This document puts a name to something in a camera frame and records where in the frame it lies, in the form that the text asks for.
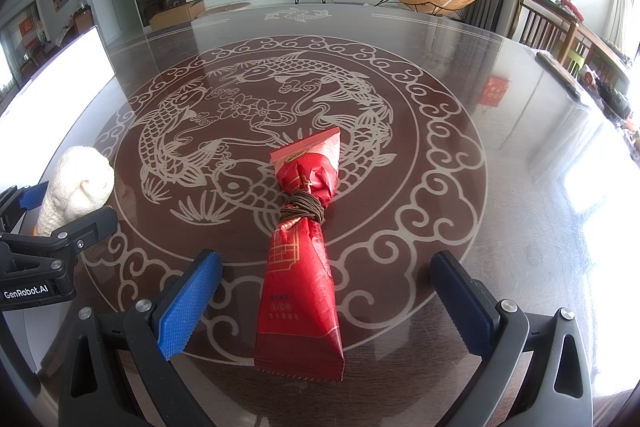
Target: bottle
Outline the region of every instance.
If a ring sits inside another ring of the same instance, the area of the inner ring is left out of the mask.
[[[78,11],[84,9],[87,6],[89,6],[89,3],[86,0],[77,0],[76,1],[76,7],[78,8]]]

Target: white knit glove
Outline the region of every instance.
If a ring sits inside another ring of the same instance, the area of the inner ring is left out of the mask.
[[[42,200],[36,235],[55,229],[103,206],[113,190],[109,160],[93,147],[69,147],[58,160]]]

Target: round stool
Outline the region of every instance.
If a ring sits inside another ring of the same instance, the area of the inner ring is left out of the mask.
[[[218,15],[220,13],[225,12],[237,12],[240,10],[248,10],[249,8],[253,8],[254,5],[250,2],[235,2],[231,4],[225,4],[223,6],[216,6],[215,8],[209,8],[208,10],[204,10],[204,12],[198,14],[196,19],[202,19],[203,17],[207,17],[209,15]]]

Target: red poster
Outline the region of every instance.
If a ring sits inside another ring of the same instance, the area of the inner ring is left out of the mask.
[[[31,17],[27,17],[25,20],[23,20],[20,23],[20,35],[25,36],[27,33],[30,33],[32,31],[33,31],[33,21],[31,20]]]
[[[484,89],[480,94],[478,103],[481,105],[488,105],[489,107],[498,107],[500,100],[509,89],[509,81],[503,78],[497,78],[490,76],[484,84]]]

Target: screw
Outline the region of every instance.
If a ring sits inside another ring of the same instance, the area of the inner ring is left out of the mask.
[[[572,321],[575,318],[575,313],[569,308],[560,308],[560,314],[568,321]]]
[[[92,312],[93,311],[91,308],[89,308],[89,306],[85,306],[78,312],[78,317],[80,318],[80,320],[84,321],[85,319],[91,317]]]
[[[151,301],[149,299],[140,299],[136,302],[136,309],[139,312],[148,312],[151,309]]]
[[[500,308],[502,308],[507,313],[515,313],[518,311],[518,305],[513,302],[511,299],[505,299],[500,303]]]

